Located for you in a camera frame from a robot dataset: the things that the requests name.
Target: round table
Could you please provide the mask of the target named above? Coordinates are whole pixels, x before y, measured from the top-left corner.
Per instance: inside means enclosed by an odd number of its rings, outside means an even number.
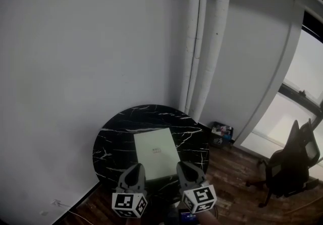
[[[99,180],[109,189],[118,186],[123,171],[137,164],[134,134],[169,128],[181,161],[206,172],[207,136],[188,115],[163,105],[141,105],[122,111],[100,130],[93,147],[93,165]],[[180,200],[177,175],[146,181],[147,194],[167,203]]]

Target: window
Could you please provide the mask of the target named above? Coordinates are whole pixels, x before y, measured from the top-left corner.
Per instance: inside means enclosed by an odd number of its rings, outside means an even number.
[[[283,84],[253,133],[285,145],[293,122],[301,126],[309,118],[323,155],[323,24],[305,12]]]

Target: black office chair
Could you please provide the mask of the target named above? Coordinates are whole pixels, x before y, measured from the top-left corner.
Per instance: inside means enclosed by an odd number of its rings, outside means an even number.
[[[289,197],[316,187],[318,179],[308,182],[308,169],[314,166],[318,159],[319,149],[311,120],[309,119],[300,129],[295,120],[285,148],[276,151],[268,162],[260,160],[258,163],[264,163],[266,166],[266,180],[246,182],[246,186],[267,185],[269,192],[266,201],[259,204],[259,207],[265,207],[272,194],[277,198],[283,195]]]

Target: vertical pipe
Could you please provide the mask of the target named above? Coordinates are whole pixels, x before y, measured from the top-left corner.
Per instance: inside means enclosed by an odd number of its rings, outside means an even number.
[[[183,82],[182,82],[180,105],[179,105],[179,110],[182,112],[185,111],[187,93],[188,93],[188,88],[190,84],[193,54],[194,54],[195,40],[196,40],[198,8],[199,8],[199,0],[189,0],[184,72],[183,72]]]
[[[203,31],[204,31],[205,12],[206,12],[206,0],[200,0],[193,65],[192,65],[191,78],[190,78],[186,106],[185,106],[185,113],[186,114],[189,113],[189,109],[191,106],[191,101],[192,101],[192,97],[193,97],[195,81],[196,81],[196,76],[197,76],[198,64],[200,61],[201,47],[202,47],[202,40],[203,40]]]
[[[190,110],[190,116],[197,122],[201,116],[206,97],[211,87],[214,71],[216,69],[226,28],[229,1],[230,0],[216,0],[210,51],[207,54],[206,67],[203,71],[202,82],[199,84],[196,105],[192,106]]]

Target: dark hardwood floor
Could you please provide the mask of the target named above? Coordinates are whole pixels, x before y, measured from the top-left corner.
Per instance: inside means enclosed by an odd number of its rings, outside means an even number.
[[[285,225],[317,224],[323,216],[323,200],[300,211],[285,213],[301,207],[323,196],[323,184],[311,191],[305,191],[289,198],[272,196],[265,208],[258,204],[265,200],[266,186],[263,189],[246,187],[246,180],[264,179],[264,167],[257,167],[258,159],[239,149],[210,149],[207,179],[214,185],[218,197],[219,221],[226,225]],[[79,206],[71,211],[83,216],[94,225],[124,224],[125,219],[117,217],[111,210],[111,195],[101,185]],[[158,224],[160,213],[150,211],[142,218],[142,224]],[[89,225],[82,218],[69,213],[60,225]]]

